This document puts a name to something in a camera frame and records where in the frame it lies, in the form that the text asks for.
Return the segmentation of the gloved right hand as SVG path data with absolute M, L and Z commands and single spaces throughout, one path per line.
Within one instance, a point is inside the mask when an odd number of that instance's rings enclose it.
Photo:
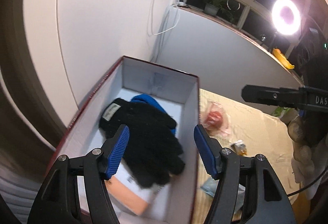
M 287 133 L 292 139 L 295 182 L 310 200 L 327 181 L 327 113 L 300 111 L 288 124 Z

